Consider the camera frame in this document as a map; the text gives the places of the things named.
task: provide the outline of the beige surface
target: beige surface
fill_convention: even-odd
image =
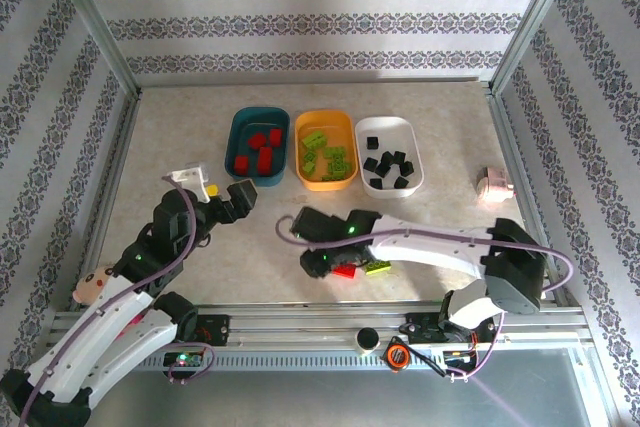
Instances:
[[[346,217],[349,210],[377,210],[434,226],[490,226],[496,217],[521,217],[515,200],[490,208],[475,201],[474,182],[483,166],[502,167],[502,153],[487,103],[477,83],[269,85],[147,89],[136,121],[100,264],[116,262],[150,221],[168,190],[160,176],[186,163],[204,161],[211,181],[225,188],[224,154],[231,120],[246,106],[274,105],[291,124],[312,109],[342,109],[355,123],[369,116],[398,115],[413,125],[425,170],[423,186],[403,200],[375,200],[360,178],[341,192],[306,190],[295,174],[293,142],[288,168],[276,187],[261,188],[256,208],[244,220],[217,226],[213,241],[197,249],[171,290],[194,303],[321,302],[441,299],[469,279],[455,272],[396,263],[388,274],[349,280],[308,277],[301,249],[282,243],[275,221],[303,205]]]

